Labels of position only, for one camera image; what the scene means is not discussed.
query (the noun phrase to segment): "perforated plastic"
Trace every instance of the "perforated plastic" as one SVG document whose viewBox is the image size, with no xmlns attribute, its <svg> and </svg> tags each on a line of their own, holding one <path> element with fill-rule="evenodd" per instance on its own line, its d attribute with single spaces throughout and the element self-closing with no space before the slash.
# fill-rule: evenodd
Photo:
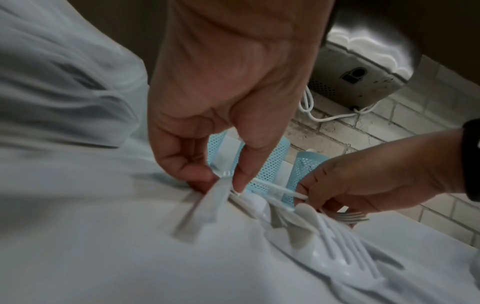
<svg viewBox="0 0 480 304">
<path fill-rule="evenodd" d="M 237 164 L 239 162 L 240 152 L 242 151 L 244 145 L 245 145 L 244 142 L 240 144 L 240 148 L 236 153 L 236 157 L 235 157 L 235 160 L 233 161 L 231 171 L 234 171 L 235 168 L 237 167 Z M 261 179 L 270 183 L 273 182 L 275 180 L 275 177 L 277 176 L 277 173 L 279 172 L 282 161 L 287 156 L 289 147 L 290 147 L 290 141 L 286 137 L 282 137 L 282 139 L 280 140 L 280 143 L 277 145 L 277 147 L 275 147 L 273 152 L 270 154 L 270 156 L 266 160 L 265 165 L 263 165 L 262 169 L 260 170 L 260 172 L 256 177 L 258 179 Z M 246 188 L 252 192 L 261 193 L 261 194 L 266 194 L 269 191 L 268 187 L 258 185 L 253 182 L 249 183 Z"/>
<path fill-rule="evenodd" d="M 217 153 L 220 149 L 220 146 L 222 145 L 222 142 L 225 139 L 225 135 L 227 135 L 227 131 L 223 131 L 219 134 L 213 134 L 210 136 L 210 139 L 208 140 L 208 158 L 207 158 L 207 163 L 210 165 L 215 157 L 217 156 Z"/>
<path fill-rule="evenodd" d="M 307 174 L 312 172 L 315 168 L 318 167 L 318 165 L 328 159 L 328 157 L 315 152 L 299 152 L 296 155 L 295 163 L 293 163 L 293 168 L 291 169 L 291 174 L 288 178 L 288 183 L 286 184 L 287 189 L 295 191 L 298 183 Z M 288 195 L 283 196 L 282 202 L 290 206 L 294 205 L 293 197 Z"/>
</svg>

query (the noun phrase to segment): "brick wall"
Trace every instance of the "brick wall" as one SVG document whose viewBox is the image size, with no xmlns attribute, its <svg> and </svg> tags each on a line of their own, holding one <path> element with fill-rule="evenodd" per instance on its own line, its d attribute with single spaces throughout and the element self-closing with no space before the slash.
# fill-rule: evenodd
<svg viewBox="0 0 480 304">
<path fill-rule="evenodd" d="M 342 105 L 313 95 L 315 117 L 351 113 Z M 480 87 L 423 57 L 410 82 L 385 98 L 373 113 L 315 123 L 297 112 L 285 134 L 291 142 L 287 161 L 293 163 L 301 150 L 315 149 L 335 157 L 416 134 L 458 128 L 479 117 Z M 480 203 L 469 201 L 465 195 L 439 195 L 399 212 L 480 248 Z"/>
</svg>

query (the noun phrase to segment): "hand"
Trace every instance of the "hand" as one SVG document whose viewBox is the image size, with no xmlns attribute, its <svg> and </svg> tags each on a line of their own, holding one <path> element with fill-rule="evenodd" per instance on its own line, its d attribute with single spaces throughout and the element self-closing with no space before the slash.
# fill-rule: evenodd
<svg viewBox="0 0 480 304">
<path fill-rule="evenodd" d="M 235 126 L 241 192 L 280 141 L 315 61 L 333 0 L 176 0 L 148 97 L 158 164 L 206 191 L 209 135 Z"/>
<path fill-rule="evenodd" d="M 462 135 L 462 130 L 433 133 L 336 157 L 296 190 L 308 195 L 315 209 L 347 206 L 365 214 L 413 207 L 440 193 L 463 193 Z"/>
</svg>

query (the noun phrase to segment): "light blue container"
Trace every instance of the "light blue container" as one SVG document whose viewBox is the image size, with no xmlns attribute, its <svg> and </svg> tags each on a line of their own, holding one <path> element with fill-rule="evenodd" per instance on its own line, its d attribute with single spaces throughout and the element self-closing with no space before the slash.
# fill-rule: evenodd
<svg viewBox="0 0 480 304">
<path fill-rule="evenodd" d="M 287 189 L 295 191 L 297 189 L 298 183 L 315 168 L 317 168 L 321 163 L 328 160 L 329 157 L 324 155 L 303 151 L 299 152 L 296 155 L 295 163 L 293 163 L 293 168 L 291 169 L 290 178 L 288 178 L 288 183 L 286 184 Z M 294 206 L 294 198 L 288 195 L 284 195 L 282 202 L 287 205 Z"/>
<path fill-rule="evenodd" d="M 217 156 L 217 153 L 219 152 L 220 146 L 222 145 L 222 142 L 224 142 L 225 136 L 227 135 L 227 131 L 223 131 L 219 134 L 213 134 L 210 136 L 210 139 L 208 140 L 208 158 L 206 162 L 210 165 L 215 157 Z"/>
<path fill-rule="evenodd" d="M 244 142 L 240 144 L 240 148 L 236 153 L 235 160 L 233 161 L 233 165 L 231 167 L 231 171 L 234 171 L 237 167 L 237 164 L 239 163 L 240 152 L 242 151 L 244 145 Z M 258 179 L 272 183 L 280 170 L 282 161 L 285 159 L 287 153 L 289 152 L 289 148 L 290 141 L 286 137 L 282 137 L 280 143 L 272 151 L 272 153 L 266 160 L 265 165 L 263 165 L 256 177 Z M 246 188 L 252 192 L 260 194 L 266 194 L 269 191 L 268 187 L 258 185 L 254 182 L 249 183 Z"/>
</svg>

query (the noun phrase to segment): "white plastic bag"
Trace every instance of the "white plastic bag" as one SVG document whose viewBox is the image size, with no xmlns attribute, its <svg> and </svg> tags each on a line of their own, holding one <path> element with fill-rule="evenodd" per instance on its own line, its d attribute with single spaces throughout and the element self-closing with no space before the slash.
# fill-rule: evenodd
<svg viewBox="0 0 480 304">
<path fill-rule="evenodd" d="M 146 136 L 147 79 L 66 0 L 0 0 L 0 131 L 118 147 Z"/>
</svg>

